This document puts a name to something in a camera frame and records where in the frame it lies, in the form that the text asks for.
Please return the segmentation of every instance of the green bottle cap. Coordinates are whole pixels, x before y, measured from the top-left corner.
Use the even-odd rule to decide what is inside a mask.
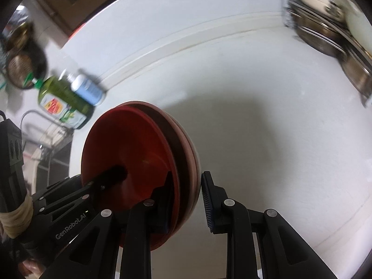
[[[40,89],[43,84],[43,80],[37,80],[36,78],[33,77],[33,72],[27,74],[25,81],[23,82],[23,85],[25,86],[29,81],[33,82],[33,86],[36,89]]]

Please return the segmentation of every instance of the dish soap bottle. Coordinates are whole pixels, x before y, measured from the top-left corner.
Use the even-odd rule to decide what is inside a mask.
[[[25,83],[28,81],[32,81],[34,87],[39,89],[40,107],[60,122],[80,129],[92,117],[93,106],[73,93],[67,81],[59,81],[56,76],[51,76],[43,82],[35,79],[32,72],[27,75]]]
[[[59,81],[66,75],[66,69],[62,71]],[[78,96],[85,99],[93,106],[100,105],[106,97],[106,94],[94,82],[84,74],[68,74],[67,80],[71,83],[71,90]]]

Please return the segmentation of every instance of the stainless steel pot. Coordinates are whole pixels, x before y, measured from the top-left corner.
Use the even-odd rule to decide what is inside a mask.
[[[372,71],[351,46],[347,46],[345,50],[346,56],[340,58],[344,73],[362,95],[370,97],[372,95]]]
[[[295,17],[298,36],[316,50],[333,57],[345,55],[342,36],[331,27],[300,9],[291,12]]]

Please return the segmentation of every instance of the stack of bowls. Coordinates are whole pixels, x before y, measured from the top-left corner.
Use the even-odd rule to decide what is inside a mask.
[[[87,184],[114,165],[126,179],[105,190],[99,209],[128,210],[151,196],[172,173],[174,203],[167,234],[152,234],[150,248],[164,244],[189,218],[200,192],[200,163],[183,128],[169,114],[142,101],[131,101],[104,113],[86,139],[81,178]]]

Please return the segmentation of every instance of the dish rack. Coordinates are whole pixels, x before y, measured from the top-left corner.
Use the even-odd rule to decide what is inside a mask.
[[[367,67],[366,69],[372,75],[372,55],[370,55],[351,35],[347,26],[343,23],[332,20],[329,17],[324,16],[320,12],[312,9],[310,6],[304,4],[301,0],[284,0],[283,4],[283,23],[286,27],[295,29],[296,22],[293,16],[297,16],[295,9],[299,9],[304,13],[309,14],[313,18],[316,18],[320,23],[324,23],[330,28],[338,32],[353,48],[357,57]],[[372,95],[368,96],[364,102],[364,106],[368,107],[372,105]]]

